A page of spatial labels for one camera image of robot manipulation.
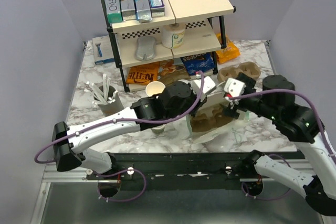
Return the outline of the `stack of green paper cups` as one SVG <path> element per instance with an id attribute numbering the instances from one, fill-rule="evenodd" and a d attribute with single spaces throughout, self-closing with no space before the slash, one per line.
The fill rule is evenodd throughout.
<path id="1" fill-rule="evenodd" d="M 162 93 L 165 87 L 165 84 L 159 81 L 153 81 L 145 87 L 145 93 L 148 97 L 151 97 L 152 95 Z"/>

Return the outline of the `green Fresh paper bag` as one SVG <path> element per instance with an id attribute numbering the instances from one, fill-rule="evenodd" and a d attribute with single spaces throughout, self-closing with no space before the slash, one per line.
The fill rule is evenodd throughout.
<path id="1" fill-rule="evenodd" d="M 238 118 L 234 119 L 223 114 L 229 105 L 219 92 L 207 97 L 207 102 L 192 117 L 186 117 L 190 132 L 191 144 L 203 144 L 218 136 L 232 132 L 246 126 L 249 122 L 249 112 L 238 111 Z"/>

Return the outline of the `single green paper cup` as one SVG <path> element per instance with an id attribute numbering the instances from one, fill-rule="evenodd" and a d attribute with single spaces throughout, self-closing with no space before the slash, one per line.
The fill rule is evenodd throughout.
<path id="1" fill-rule="evenodd" d="M 165 130 L 165 125 L 160 125 L 160 126 L 151 128 L 151 131 L 152 131 L 154 134 L 161 134 L 161 133 L 164 132 L 164 130 Z"/>

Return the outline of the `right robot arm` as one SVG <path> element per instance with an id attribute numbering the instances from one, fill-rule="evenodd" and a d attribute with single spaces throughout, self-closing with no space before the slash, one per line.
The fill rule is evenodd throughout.
<path id="1" fill-rule="evenodd" d="M 269 177 L 300 194 L 308 205 L 324 216 L 335 216 L 335 150 L 313 104 L 296 104 L 295 85 L 282 75 L 263 79 L 262 91 L 256 81 L 244 73 L 228 78 L 223 87 L 229 102 L 225 116 L 238 117 L 238 111 L 250 111 L 272 121 L 276 129 L 302 152 L 314 175 L 304 174 L 279 163 L 270 156 L 251 151 L 232 174 L 241 177 Z"/>

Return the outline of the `single cardboard cup carrier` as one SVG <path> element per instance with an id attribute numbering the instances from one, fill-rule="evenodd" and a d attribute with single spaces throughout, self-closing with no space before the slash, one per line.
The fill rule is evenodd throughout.
<path id="1" fill-rule="evenodd" d="M 223 114 L 221 105 L 211 106 L 199 110 L 195 117 L 190 118 L 192 132 L 208 132 L 230 123 L 233 118 Z"/>

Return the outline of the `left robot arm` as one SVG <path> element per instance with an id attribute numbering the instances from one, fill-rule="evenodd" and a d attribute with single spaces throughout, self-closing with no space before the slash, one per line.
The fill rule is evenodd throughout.
<path id="1" fill-rule="evenodd" d="M 162 93 L 141 98 L 103 119 L 72 127 L 65 122 L 55 124 L 52 142 L 57 171 L 67 172 L 81 166 L 99 173 L 104 179 L 112 179 L 117 171 L 112 156 L 92 150 L 93 145 L 168 124 L 188 114 L 195 115 L 215 88 L 210 78 L 176 81 Z"/>

